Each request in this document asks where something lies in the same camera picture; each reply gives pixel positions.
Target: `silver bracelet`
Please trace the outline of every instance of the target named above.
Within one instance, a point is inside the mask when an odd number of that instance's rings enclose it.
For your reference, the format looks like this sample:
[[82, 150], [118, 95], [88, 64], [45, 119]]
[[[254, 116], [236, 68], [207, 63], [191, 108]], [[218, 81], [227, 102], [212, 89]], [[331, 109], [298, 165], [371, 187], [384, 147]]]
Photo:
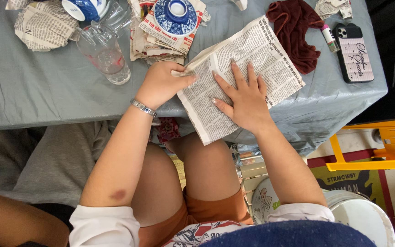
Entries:
[[136, 106], [138, 109], [142, 110], [143, 112], [151, 115], [152, 117], [156, 117], [156, 115], [157, 115], [156, 111], [154, 111], [154, 110], [148, 108], [147, 106], [141, 104], [138, 100], [136, 100], [134, 98], [130, 100], [130, 103], [133, 104], [134, 106]]

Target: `left hand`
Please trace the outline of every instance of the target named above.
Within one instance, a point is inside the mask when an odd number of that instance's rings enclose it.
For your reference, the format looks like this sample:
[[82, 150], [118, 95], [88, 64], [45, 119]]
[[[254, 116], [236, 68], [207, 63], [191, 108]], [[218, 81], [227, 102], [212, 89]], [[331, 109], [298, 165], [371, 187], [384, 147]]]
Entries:
[[147, 71], [135, 99], [156, 110], [179, 90], [190, 86], [197, 79], [196, 76], [172, 76], [172, 70], [183, 72], [185, 68], [175, 62], [154, 63]]

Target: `thigh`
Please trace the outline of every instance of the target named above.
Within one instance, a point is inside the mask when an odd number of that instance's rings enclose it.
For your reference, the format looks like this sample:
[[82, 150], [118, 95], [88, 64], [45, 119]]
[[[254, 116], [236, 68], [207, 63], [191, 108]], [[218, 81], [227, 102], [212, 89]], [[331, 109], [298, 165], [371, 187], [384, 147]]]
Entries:
[[13, 191], [2, 195], [32, 204], [76, 207], [94, 167], [92, 150], [100, 129], [100, 122], [47, 127]]
[[236, 194], [239, 177], [228, 145], [222, 141], [202, 144], [196, 132], [168, 142], [184, 162], [186, 194], [194, 199], [217, 201]]
[[0, 190], [11, 191], [33, 149], [26, 129], [0, 131]]
[[143, 169], [131, 207], [141, 227], [172, 217], [184, 203], [178, 172], [170, 157], [156, 144], [148, 143]]

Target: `towel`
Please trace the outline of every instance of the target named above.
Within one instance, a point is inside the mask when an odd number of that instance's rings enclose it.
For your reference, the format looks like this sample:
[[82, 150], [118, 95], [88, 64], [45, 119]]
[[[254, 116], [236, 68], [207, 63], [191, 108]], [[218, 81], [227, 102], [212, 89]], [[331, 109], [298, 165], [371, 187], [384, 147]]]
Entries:
[[271, 3], [266, 16], [274, 23], [275, 34], [297, 70], [304, 75], [315, 70], [321, 52], [304, 40], [309, 27], [324, 25], [315, 10], [304, 0], [286, 0]]

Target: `gray pants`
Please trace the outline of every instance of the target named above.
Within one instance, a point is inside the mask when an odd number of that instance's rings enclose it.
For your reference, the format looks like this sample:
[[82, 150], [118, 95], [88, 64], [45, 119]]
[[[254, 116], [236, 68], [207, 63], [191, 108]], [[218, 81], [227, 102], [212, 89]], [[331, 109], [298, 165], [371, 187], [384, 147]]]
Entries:
[[106, 121], [49, 126], [36, 148], [25, 129], [0, 131], [0, 195], [76, 207], [110, 137]]

